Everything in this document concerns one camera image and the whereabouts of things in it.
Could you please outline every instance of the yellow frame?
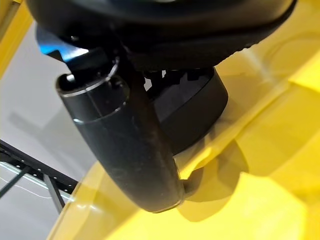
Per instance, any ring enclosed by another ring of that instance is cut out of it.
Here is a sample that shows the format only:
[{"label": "yellow frame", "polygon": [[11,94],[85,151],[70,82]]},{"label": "yellow frame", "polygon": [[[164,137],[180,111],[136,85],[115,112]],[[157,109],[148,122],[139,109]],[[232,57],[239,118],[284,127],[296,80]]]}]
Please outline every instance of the yellow frame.
[{"label": "yellow frame", "polygon": [[0,41],[0,79],[33,22],[27,4],[22,0],[15,0],[15,2],[22,3]]}]

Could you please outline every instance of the black metal frame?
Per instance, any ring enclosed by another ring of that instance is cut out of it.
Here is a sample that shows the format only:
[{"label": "black metal frame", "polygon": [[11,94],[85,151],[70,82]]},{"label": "black metal frame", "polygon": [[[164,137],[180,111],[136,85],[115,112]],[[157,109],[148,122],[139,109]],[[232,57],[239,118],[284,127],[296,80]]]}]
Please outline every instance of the black metal frame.
[{"label": "black metal frame", "polygon": [[65,203],[59,190],[71,194],[78,184],[78,182],[71,177],[45,165],[2,140],[0,140],[0,162],[5,162],[21,170],[17,176],[0,190],[0,198],[3,197],[25,174],[30,174],[34,178],[45,182],[54,205],[60,213],[65,206]]}]

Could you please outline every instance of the yellow surface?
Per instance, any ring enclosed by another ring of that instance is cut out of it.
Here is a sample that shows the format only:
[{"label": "yellow surface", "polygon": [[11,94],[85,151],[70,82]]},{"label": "yellow surface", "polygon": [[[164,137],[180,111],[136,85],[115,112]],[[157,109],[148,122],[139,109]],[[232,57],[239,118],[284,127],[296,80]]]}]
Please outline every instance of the yellow surface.
[{"label": "yellow surface", "polygon": [[32,21],[33,19],[28,12],[27,5],[23,2],[6,30],[4,37],[0,40],[0,79]]},{"label": "yellow surface", "polygon": [[12,3],[11,0],[1,0],[0,1],[0,26],[1,26],[1,23],[4,19],[4,17],[6,16],[6,13],[9,9],[11,3]]},{"label": "yellow surface", "polygon": [[97,163],[50,240],[319,240],[320,1],[300,0],[275,34],[221,63],[229,102],[176,158],[197,192],[176,209],[138,209]]}]

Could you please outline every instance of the white wall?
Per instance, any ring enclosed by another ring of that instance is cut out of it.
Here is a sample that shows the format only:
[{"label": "white wall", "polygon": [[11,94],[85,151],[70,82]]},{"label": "white wall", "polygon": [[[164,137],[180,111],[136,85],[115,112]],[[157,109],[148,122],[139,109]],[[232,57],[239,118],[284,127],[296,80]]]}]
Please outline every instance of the white wall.
[{"label": "white wall", "polygon": [[[0,138],[80,181],[96,159],[56,94],[66,72],[40,53],[32,25],[0,81]],[[0,166],[0,188],[14,175]],[[57,217],[47,190],[24,178],[0,199],[0,239],[44,240]]]},{"label": "white wall", "polygon": [[0,138],[79,181],[96,159],[56,94],[67,72],[40,53],[32,25],[0,81]]}]

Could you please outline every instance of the black cylindrical handle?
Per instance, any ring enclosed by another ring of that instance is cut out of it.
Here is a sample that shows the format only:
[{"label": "black cylindrical handle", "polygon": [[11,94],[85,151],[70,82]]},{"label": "black cylindrical handle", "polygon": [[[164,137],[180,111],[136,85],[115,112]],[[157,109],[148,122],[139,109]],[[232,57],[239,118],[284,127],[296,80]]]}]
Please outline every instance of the black cylindrical handle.
[{"label": "black cylindrical handle", "polygon": [[177,206],[183,200],[183,184],[143,83],[133,80],[129,87],[114,74],[74,87],[75,79],[67,78],[58,79],[57,91],[114,182],[146,211]]}]

